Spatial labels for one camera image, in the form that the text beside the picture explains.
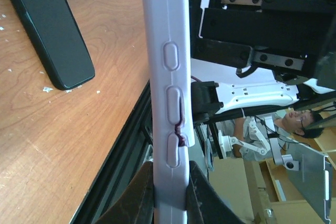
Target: smartphone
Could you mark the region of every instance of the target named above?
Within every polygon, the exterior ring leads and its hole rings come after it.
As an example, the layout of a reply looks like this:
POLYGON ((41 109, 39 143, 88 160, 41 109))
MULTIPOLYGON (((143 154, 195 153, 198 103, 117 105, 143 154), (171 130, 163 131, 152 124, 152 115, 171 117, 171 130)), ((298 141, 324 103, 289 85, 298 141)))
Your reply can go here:
POLYGON ((95 68, 67 0, 10 0, 53 85, 69 90, 95 68))

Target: phone case button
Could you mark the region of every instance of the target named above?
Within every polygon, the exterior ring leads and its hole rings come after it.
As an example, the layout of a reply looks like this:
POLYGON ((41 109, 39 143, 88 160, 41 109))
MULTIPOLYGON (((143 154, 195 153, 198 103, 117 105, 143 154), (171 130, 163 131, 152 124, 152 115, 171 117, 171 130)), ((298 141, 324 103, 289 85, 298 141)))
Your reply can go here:
POLYGON ((174 71, 179 67, 179 53, 177 45, 173 42, 168 42, 163 46, 164 65, 170 70, 174 71))
POLYGON ((167 142, 167 164, 171 168, 175 168, 179 165, 179 149, 178 149, 178 137, 175 133, 171 133, 167 142))
POLYGON ((180 98, 180 90, 177 87, 172 86, 167 89, 167 116, 172 125, 178 124, 181 120, 180 98))

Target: white phone case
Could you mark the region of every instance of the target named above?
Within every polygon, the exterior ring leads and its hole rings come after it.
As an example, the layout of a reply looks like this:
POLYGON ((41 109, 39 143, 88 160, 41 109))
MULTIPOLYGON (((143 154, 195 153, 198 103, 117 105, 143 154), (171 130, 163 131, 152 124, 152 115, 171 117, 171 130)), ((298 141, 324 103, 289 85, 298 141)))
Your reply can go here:
POLYGON ((187 223, 194 145, 188 0, 143 0, 153 113, 154 221, 187 223))

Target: wood grain surface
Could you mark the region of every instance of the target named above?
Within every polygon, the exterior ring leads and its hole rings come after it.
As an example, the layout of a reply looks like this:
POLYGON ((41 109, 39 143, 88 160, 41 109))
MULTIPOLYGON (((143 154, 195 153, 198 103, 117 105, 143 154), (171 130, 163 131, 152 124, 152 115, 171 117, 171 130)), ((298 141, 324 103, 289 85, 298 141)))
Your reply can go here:
POLYGON ((141 0, 68 2, 96 77, 67 93, 0 0, 0 223, 69 223, 149 78, 141 0))

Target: gray shirt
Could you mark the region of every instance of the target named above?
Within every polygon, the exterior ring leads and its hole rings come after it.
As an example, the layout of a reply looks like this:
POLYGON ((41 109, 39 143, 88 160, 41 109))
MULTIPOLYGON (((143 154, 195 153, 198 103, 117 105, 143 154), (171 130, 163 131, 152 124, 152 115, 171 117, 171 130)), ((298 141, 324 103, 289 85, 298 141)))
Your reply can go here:
MULTIPOLYGON (((272 114, 273 117, 273 121, 276 119, 281 118, 277 113, 273 113, 272 114)), ((244 123, 244 129, 243 129, 243 134, 244 134, 244 140, 246 143, 252 144, 254 146, 257 147, 262 147, 262 144, 259 140, 257 139, 253 139, 252 137, 250 137, 249 135, 249 130, 248 130, 248 124, 250 123, 251 118, 250 117, 246 117, 246 121, 244 123)), ((259 120, 257 120, 257 127, 260 130, 260 132, 263 134, 263 136, 268 139, 267 137, 267 131, 265 126, 263 126, 260 122, 258 122, 259 120)), ((217 128, 219 130, 222 130, 223 135, 226 136, 233 136, 234 133, 234 128, 235 128, 235 121, 234 120, 228 120, 228 121, 224 121, 224 122, 219 122, 216 123, 217 128)), ((278 126, 275 126, 275 130, 276 132, 281 136, 290 136, 290 134, 288 132, 286 132, 285 130, 283 130, 282 128, 279 128, 278 126)), ((283 140, 278 138, 278 142, 279 145, 284 146, 286 142, 284 142, 283 140)), ((261 155, 255 151, 252 151, 246 147, 241 147, 240 148, 240 153, 242 154, 242 158, 248 161, 261 161, 265 158, 272 158, 272 151, 269 151, 268 153, 266 153, 266 155, 261 155)), ((226 153, 226 156, 228 157, 232 157, 234 158, 234 154, 233 152, 228 152, 226 153)))

